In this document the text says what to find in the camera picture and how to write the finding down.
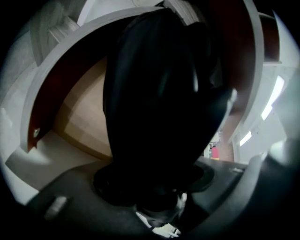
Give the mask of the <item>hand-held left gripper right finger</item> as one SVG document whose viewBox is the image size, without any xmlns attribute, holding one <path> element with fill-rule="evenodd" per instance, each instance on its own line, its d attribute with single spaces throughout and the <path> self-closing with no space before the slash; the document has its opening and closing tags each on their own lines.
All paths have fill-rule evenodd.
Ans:
<svg viewBox="0 0 300 240">
<path fill-rule="evenodd" d="M 229 197 L 185 239 L 298 239 L 298 140 L 252 158 Z"/>
</svg>

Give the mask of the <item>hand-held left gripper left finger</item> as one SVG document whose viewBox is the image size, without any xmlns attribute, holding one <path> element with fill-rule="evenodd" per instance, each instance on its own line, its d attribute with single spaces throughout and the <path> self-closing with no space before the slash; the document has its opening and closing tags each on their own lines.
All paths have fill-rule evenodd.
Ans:
<svg viewBox="0 0 300 240">
<path fill-rule="evenodd" d="M 45 237 L 72 240 L 161 240 L 132 207 L 113 206 L 95 191 L 92 180 L 107 164 L 71 168 L 47 184 L 27 207 L 46 226 Z"/>
</svg>

